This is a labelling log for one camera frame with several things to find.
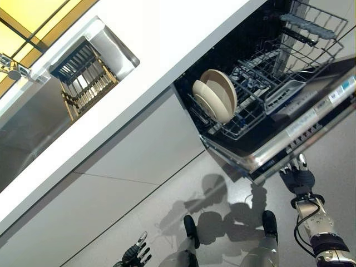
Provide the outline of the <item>left robot hand black glove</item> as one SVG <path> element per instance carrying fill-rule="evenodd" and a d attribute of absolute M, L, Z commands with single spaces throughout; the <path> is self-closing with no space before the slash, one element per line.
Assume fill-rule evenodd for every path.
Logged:
<path fill-rule="evenodd" d="M 144 231 L 138 241 L 126 250 L 121 260 L 113 267 L 145 266 L 152 258 L 152 255 L 149 255 L 150 247 L 146 247 L 146 238 L 147 231 Z"/>

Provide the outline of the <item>right robot hand black glove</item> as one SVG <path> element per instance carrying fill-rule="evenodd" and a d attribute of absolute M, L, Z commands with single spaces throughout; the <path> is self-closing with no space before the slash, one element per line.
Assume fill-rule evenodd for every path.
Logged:
<path fill-rule="evenodd" d="M 308 194 L 315 185 L 315 177 L 303 154 L 299 154 L 290 165 L 284 166 L 279 175 L 287 189 L 295 195 Z"/>

